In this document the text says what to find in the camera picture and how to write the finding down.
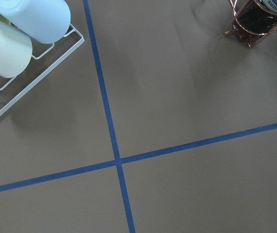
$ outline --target blue line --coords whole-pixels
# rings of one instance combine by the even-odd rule
[[[58,172],[58,173],[54,173],[54,174],[50,174],[50,175],[46,175],[46,176],[32,178],[29,180],[19,181],[19,182],[15,182],[15,183],[9,183],[9,184],[5,184],[5,185],[1,185],[0,192],[11,190],[11,189],[16,189],[16,188],[22,188],[22,187],[26,187],[26,186],[30,186],[30,185],[38,184],[38,183],[43,183],[43,182],[47,182],[47,181],[57,180],[57,179],[61,179],[64,177],[70,177],[70,176],[74,176],[74,175],[78,175],[78,174],[82,174],[82,173],[86,173],[86,172],[90,172],[90,171],[100,170],[100,169],[112,167],[115,165],[116,165],[115,161],[108,161],[108,162],[104,162],[104,163],[100,163],[100,164],[85,166],[85,167],[76,168],[76,169],[72,169],[72,170],[68,170],[68,171],[62,171],[62,172]]]
[[[98,78],[99,78],[99,84],[100,84],[100,89],[101,89],[101,94],[102,94],[102,99],[103,99],[103,104],[104,104],[104,109],[105,109],[105,115],[106,115],[106,119],[107,119],[110,140],[111,140],[111,144],[112,144],[112,148],[113,148],[113,152],[114,152],[115,163],[116,163],[116,168],[117,168],[117,173],[118,173],[118,178],[119,178],[119,183],[120,183],[120,188],[121,188],[124,209],[125,209],[126,218],[127,218],[127,222],[128,222],[128,227],[129,227],[130,233],[135,233],[131,205],[130,205],[129,196],[128,196],[126,183],[125,183],[125,178],[124,178],[124,173],[123,173],[123,169],[122,169],[121,158],[120,158],[119,148],[118,148],[118,144],[117,144],[117,137],[116,137],[116,133],[115,133],[113,118],[112,118],[110,107],[109,107],[109,101],[108,101],[108,96],[107,96],[99,51],[98,51],[98,47],[97,47],[97,43],[96,43],[96,38],[95,38],[95,33],[94,33],[94,28],[93,28],[93,23],[92,23],[92,18],[91,18],[91,12],[90,12],[88,1],[83,0],[83,3],[84,3],[84,7],[85,7],[85,14],[86,14],[86,19],[87,19],[89,35],[90,35],[90,41],[91,41],[91,45],[92,45],[94,62],[95,62],[95,67],[96,67],[96,71],[97,71]]]
[[[196,141],[196,142],[186,143],[183,145],[169,147],[169,148],[165,148],[165,149],[161,149],[161,150],[155,150],[155,151],[148,152],[148,153],[133,155],[130,157],[122,158],[121,163],[127,164],[127,163],[131,163],[131,162],[138,161],[138,160],[157,157],[157,156],[161,156],[161,155],[165,155],[165,154],[169,154],[169,153],[173,153],[173,152],[178,152],[178,151],[182,151],[182,150],[188,150],[188,149],[195,148],[195,147],[201,147],[201,146],[205,146],[205,145],[209,145],[209,144],[213,144],[213,143],[217,143],[217,142],[231,140],[234,138],[244,137],[244,136],[261,133],[261,132],[265,132],[265,131],[270,131],[270,130],[275,130],[275,129],[277,129],[277,123],[250,129],[250,130],[246,130],[246,131],[240,131],[240,132],[230,133],[230,134],[226,134],[226,135],[222,135],[222,136],[218,136],[218,137],[208,138],[208,139],[200,140],[200,141]]]

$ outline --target table surface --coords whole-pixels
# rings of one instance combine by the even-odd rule
[[[67,0],[85,43],[0,118],[0,233],[277,232],[277,31],[227,0]]]

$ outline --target white rack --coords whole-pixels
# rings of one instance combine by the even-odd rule
[[[43,80],[54,68],[56,68],[62,61],[64,61],[70,54],[72,54],[79,46],[84,43],[84,37],[82,34],[72,25],[70,25],[70,31],[64,35],[61,39],[63,40],[65,37],[69,36],[72,33],[77,33],[80,39],[71,47],[69,48],[63,55],[61,55],[55,62],[53,62],[46,70],[44,70],[39,76],[37,76],[30,84],[28,84],[23,90],[21,90],[17,95],[15,95],[6,105],[4,105],[0,109],[0,117],[8,111],[19,99],[21,99],[27,92],[29,92],[34,86],[36,86],[41,80]],[[46,55],[49,51],[54,48],[54,43],[45,50],[41,55],[38,57],[32,56],[32,59],[39,60],[44,55]],[[4,90],[9,84],[11,84],[16,77],[10,78],[2,87],[0,87],[0,91]]]

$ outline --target metal bottle holder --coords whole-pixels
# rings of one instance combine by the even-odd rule
[[[63,36],[63,38],[60,41],[66,40],[66,38],[69,35],[73,34],[73,33],[76,33],[78,35],[78,40],[75,42],[75,44],[72,45],[68,50],[66,50],[61,56],[59,56],[48,68],[46,68],[43,72],[41,72],[37,77],[32,79],[32,81],[25,88],[22,87],[23,89],[21,91],[19,91],[16,95],[14,95],[8,103],[6,103],[4,106],[1,106],[1,108],[0,108],[0,117],[8,109],[10,109],[18,100],[20,100],[27,92],[29,92],[41,80],[43,80],[62,61],[64,61],[70,54],[72,54],[76,49],[78,49],[78,47],[80,47],[84,43],[85,40],[84,40],[84,37],[82,36],[82,34],[74,26],[72,26],[71,24],[70,24],[68,32]],[[34,54],[33,54],[32,55],[32,59],[34,59],[34,60],[40,60],[40,59],[42,59],[48,52],[50,52],[50,51],[52,52],[53,48],[54,48],[54,43],[52,43],[51,46],[48,49],[46,49],[44,52],[42,52],[39,56],[34,56]],[[14,81],[19,76],[12,77],[10,79],[6,79],[8,81],[5,82],[5,84],[3,84],[0,87],[0,92],[3,91],[5,88],[7,88],[10,84],[14,83]]]
[[[271,12],[269,10],[267,10],[266,8],[264,8],[260,3],[257,2],[257,0],[247,0],[245,2],[245,4],[240,8],[240,10],[237,12],[236,8],[237,8],[237,2],[238,0],[228,0],[232,9],[233,9],[233,20],[231,21],[231,23],[226,27],[225,31],[224,31],[224,35],[230,35],[230,34],[234,34],[235,30],[234,30],[234,23],[239,25],[239,28],[243,31],[245,31],[246,33],[249,33],[251,35],[254,36],[254,38],[256,38],[256,40],[254,41],[246,41],[246,44],[248,45],[249,48],[254,47],[255,45],[257,45],[259,42],[261,42],[263,39],[265,39],[267,36],[271,35],[275,30],[277,30],[277,25],[274,26],[269,32],[267,33],[254,33],[248,29],[246,29],[240,22],[239,22],[239,16],[241,14],[241,12],[243,11],[243,9],[245,8],[245,6],[247,4],[249,4],[250,2],[254,2],[258,5],[258,7],[260,7],[262,10],[268,12],[269,14],[275,15],[277,16],[277,13]]]

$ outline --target gray floor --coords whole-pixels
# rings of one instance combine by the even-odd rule
[[[277,32],[223,36],[227,0],[67,2],[85,43],[0,118],[0,233],[276,233]]]

